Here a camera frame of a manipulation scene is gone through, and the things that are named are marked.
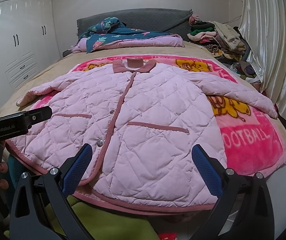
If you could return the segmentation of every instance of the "beige bed sheet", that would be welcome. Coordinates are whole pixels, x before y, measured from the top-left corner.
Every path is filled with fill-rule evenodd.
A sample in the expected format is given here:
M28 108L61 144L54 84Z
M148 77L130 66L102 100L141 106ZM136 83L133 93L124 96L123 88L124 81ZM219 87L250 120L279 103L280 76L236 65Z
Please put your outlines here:
M29 110L30 107L35 103L35 101L29 103L24 107L16 106L17 100L22 98L26 91L29 89L39 86L43 83L54 80L55 78L66 74L69 72L75 65L83 63L85 61L100 58L100 57L109 57L115 55L131 55L131 54L172 54L172 55L180 55L187 57L195 57L195 58L204 58L214 60L219 66L227 70L231 75L233 75L237 80L239 80L242 84L250 87L254 90L254 88L246 81L242 80L240 77L236 76L232 71L227 69L223 64L218 62L212 54L205 48L198 46L196 44L192 44L184 41L185 47L142 47L142 48L120 48L120 49L107 49L101 50L93 53L86 54L85 52L80 52L76 54L70 54L58 62L50 65L41 73L37 74L27 83L22 85L8 100L7 103L0 109L0 117L13 114L16 112ZM286 130L284 126L281 124L280 120L272 120L272 122L279 128L281 134L284 137L285 145L286 145Z

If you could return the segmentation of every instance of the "white wardrobe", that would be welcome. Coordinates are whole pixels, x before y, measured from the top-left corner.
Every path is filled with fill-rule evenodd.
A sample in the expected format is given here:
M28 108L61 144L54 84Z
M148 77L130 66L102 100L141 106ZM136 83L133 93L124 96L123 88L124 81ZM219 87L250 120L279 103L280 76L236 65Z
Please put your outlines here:
M52 0L0 0L0 107L58 59Z

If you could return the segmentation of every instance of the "curtain fold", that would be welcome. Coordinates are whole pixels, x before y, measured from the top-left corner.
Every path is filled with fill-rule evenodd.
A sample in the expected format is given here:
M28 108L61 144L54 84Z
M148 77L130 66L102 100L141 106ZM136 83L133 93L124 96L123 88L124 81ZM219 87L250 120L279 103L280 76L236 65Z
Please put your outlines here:
M286 0L244 0L239 30L252 49L247 61L262 82L261 92L286 119Z

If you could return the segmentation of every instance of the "jacket collar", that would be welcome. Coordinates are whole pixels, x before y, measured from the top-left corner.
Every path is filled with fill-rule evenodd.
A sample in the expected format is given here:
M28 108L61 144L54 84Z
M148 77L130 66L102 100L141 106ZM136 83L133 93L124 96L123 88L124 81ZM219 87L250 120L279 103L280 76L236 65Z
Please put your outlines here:
M124 66L123 61L121 59L113 60L113 72L114 73L122 73L126 71L137 71L140 73L147 73L152 68L154 68L156 65L156 60L150 59L143 67L140 67L139 69L128 69Z

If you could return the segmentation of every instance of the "snap button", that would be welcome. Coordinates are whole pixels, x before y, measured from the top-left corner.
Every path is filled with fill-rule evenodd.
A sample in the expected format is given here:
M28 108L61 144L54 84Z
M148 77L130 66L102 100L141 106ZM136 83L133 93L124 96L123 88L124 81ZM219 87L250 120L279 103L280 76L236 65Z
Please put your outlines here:
M99 139L97 142L96 142L96 145L101 147L103 145L103 140Z

